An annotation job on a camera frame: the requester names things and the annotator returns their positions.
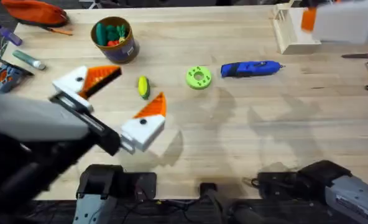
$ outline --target cup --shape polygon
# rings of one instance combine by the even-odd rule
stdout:
[[[96,26],[98,23],[104,26],[112,25],[114,27],[125,25],[127,36],[124,41],[116,46],[102,46],[97,44]],[[134,41],[133,32],[130,24],[120,17],[106,17],[98,21],[91,29],[91,40],[102,51],[102,53],[114,63],[127,63],[134,59],[139,53],[139,48]]]

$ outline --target green donut toy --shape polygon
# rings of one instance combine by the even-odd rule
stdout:
[[[211,83],[211,73],[206,67],[192,67],[186,73],[186,83],[193,89],[203,90]]]

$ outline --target orange object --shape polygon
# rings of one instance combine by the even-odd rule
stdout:
[[[140,110],[133,118],[143,118],[161,114],[166,117],[166,99],[163,92],[160,92],[154,100],[152,100],[145,108]]]
[[[71,31],[69,30],[62,30],[62,29],[56,29],[56,28],[48,28],[48,27],[43,27],[45,30],[48,30],[50,32],[56,32],[59,34],[65,34],[65,35],[73,35]]]
[[[314,30],[316,17],[316,8],[309,8],[303,12],[303,19],[301,20],[301,28],[307,31]]]
[[[0,82],[4,82],[5,79],[7,77],[7,70],[3,70],[1,73],[0,73]]]
[[[88,99],[91,94],[89,91],[95,87],[97,84],[99,84],[101,81],[106,80],[113,72],[116,70],[119,70],[119,74],[121,74],[121,68],[117,65],[105,65],[105,66],[99,66],[99,67],[93,67],[89,68],[85,84],[83,85],[83,89],[79,92],[79,95],[83,97],[84,99]]]
[[[34,26],[61,27],[67,24],[66,12],[57,6],[35,0],[2,0],[9,14],[19,22]]]
[[[112,46],[115,46],[115,45],[118,45],[118,44],[119,44],[118,40],[110,40],[110,41],[108,41],[107,46],[112,47]]]

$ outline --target blue cylinder tool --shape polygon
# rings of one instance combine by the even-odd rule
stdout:
[[[221,66],[221,77],[253,77],[260,75],[272,75],[284,65],[271,60],[261,62],[237,62]]]

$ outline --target blue patterned object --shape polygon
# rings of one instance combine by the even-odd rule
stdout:
[[[9,65],[0,66],[0,93],[8,93],[18,85],[24,75],[24,71]]]
[[[272,75],[279,71],[283,65],[271,60],[261,62],[237,62],[223,65],[221,77],[253,77],[260,75]]]
[[[127,58],[135,52],[136,43],[134,39],[129,40],[126,45],[122,47],[115,47],[114,49],[102,50],[105,56],[113,62],[121,62],[127,60]]]

